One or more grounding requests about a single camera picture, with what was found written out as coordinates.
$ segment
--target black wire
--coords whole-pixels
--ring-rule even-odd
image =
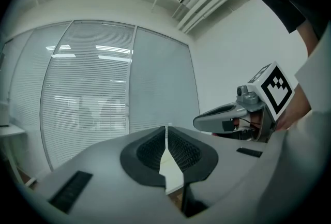
[[[260,123],[249,122],[248,120],[246,120],[246,119],[243,119],[243,118],[240,118],[240,117],[239,117],[238,119],[244,120],[244,121],[246,121],[246,122],[248,122],[248,123],[251,123],[251,124],[260,125]]]

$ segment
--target table leg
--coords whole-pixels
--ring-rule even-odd
[[[4,143],[4,147],[5,147],[6,155],[7,155],[7,158],[8,158],[8,160],[9,160],[9,163],[10,163],[11,169],[12,169],[12,171],[14,172],[14,175],[15,175],[17,181],[18,181],[20,184],[24,184],[23,181],[22,181],[22,178],[21,178],[21,176],[20,176],[20,173],[18,172],[17,167],[16,167],[16,165],[15,165],[14,158],[13,158],[13,156],[12,156],[12,152],[11,152],[10,144],[9,144],[9,137],[4,137],[4,138],[3,138],[3,143]]]

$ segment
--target black sleeve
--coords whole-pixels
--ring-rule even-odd
[[[262,0],[282,21],[289,33],[296,30],[306,18],[288,0]]]

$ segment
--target window blind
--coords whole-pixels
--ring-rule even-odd
[[[7,101],[9,99],[12,75],[17,60],[31,33],[32,31],[28,31],[16,36],[14,39],[7,42],[3,48],[4,59],[0,68],[0,101]]]
[[[167,125],[194,129],[199,106],[188,46],[138,28],[129,99],[130,133]]]
[[[50,172],[40,134],[40,96],[45,72],[53,51],[68,23],[35,29],[17,62],[9,93],[11,122],[26,131],[13,137],[20,168],[30,177],[42,178]]]
[[[75,21],[57,45],[42,94],[42,131],[57,168],[88,146],[126,134],[133,26]]]

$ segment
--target white marker cube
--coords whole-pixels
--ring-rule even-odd
[[[291,101],[294,90],[277,62],[263,67],[247,84],[248,92],[255,92],[268,106],[276,121]]]

